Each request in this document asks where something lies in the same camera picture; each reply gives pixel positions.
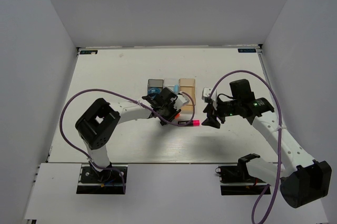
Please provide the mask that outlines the pink capped black highlighter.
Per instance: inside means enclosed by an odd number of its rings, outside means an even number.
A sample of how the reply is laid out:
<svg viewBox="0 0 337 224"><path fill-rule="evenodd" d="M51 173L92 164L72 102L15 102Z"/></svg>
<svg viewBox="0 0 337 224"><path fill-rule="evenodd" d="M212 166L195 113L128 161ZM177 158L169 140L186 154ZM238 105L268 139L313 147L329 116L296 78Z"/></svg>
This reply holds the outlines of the pink capped black highlighter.
<svg viewBox="0 0 337 224"><path fill-rule="evenodd" d="M200 126L200 121L199 120L191 120L191 121L180 120L178 121L178 124L186 126L186 127L197 127L197 126Z"/></svg>

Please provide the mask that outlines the blue tape roll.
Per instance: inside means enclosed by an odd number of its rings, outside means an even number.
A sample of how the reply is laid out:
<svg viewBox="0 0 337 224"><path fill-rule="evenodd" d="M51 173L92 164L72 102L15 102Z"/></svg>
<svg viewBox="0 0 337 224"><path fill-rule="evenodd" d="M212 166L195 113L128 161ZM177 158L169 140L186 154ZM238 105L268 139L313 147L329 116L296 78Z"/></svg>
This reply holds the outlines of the blue tape roll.
<svg viewBox="0 0 337 224"><path fill-rule="evenodd" d="M147 91L147 94L148 95L157 95L161 92L161 89L160 88L157 88L157 87L152 87L150 88L148 91Z"/></svg>

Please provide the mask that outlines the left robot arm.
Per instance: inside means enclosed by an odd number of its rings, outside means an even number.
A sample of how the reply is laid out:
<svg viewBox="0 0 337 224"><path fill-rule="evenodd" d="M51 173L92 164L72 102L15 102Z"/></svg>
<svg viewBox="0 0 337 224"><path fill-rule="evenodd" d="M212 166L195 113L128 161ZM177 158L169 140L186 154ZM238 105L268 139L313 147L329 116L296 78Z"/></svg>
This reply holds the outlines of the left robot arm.
<svg viewBox="0 0 337 224"><path fill-rule="evenodd" d="M187 95L164 88L159 94L143 96L135 103L110 104L103 98L93 102L75 124L90 156L93 175L99 181L107 181L111 176L106 143L117 125L160 116L160 124L164 126L168 121L172 122L190 101Z"/></svg>

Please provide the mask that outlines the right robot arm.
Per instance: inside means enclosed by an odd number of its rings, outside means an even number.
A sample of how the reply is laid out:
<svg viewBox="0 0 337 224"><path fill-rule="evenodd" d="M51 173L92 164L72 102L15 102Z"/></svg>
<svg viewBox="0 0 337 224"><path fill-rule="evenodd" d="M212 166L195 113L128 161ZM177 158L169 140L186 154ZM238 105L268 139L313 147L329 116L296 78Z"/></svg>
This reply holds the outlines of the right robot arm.
<svg viewBox="0 0 337 224"><path fill-rule="evenodd" d="M332 169L326 161L318 162L307 153L288 130L279 125L277 113L265 98L256 98L247 79L230 83L232 98L222 101L219 94L205 87L202 99L206 120L203 126L219 129L226 117L246 119L281 156L281 172L277 165L265 161L258 154L238 159L236 166L222 166L220 175L224 183L254 182L259 179L271 186L279 180L281 195L288 205L299 208L325 197L329 191Z"/></svg>

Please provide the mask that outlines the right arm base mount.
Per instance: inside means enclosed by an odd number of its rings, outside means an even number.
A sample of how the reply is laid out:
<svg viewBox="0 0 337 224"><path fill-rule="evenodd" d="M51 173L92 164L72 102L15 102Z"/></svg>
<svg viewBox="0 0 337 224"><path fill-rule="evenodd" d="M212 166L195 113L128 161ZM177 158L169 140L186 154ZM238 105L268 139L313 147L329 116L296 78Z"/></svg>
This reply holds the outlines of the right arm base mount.
<svg viewBox="0 0 337 224"><path fill-rule="evenodd" d="M220 179L222 196L258 196L266 186L261 179L244 178L235 165L218 166L215 173Z"/></svg>

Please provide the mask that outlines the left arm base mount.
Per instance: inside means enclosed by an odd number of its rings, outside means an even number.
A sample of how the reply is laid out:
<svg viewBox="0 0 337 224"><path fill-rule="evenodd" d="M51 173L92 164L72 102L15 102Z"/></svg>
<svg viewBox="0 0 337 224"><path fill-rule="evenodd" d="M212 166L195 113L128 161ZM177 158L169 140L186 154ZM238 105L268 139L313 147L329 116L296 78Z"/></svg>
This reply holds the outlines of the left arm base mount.
<svg viewBox="0 0 337 224"><path fill-rule="evenodd" d="M78 195L124 195L122 176L114 170L96 172L91 166L82 166L76 193Z"/></svg>

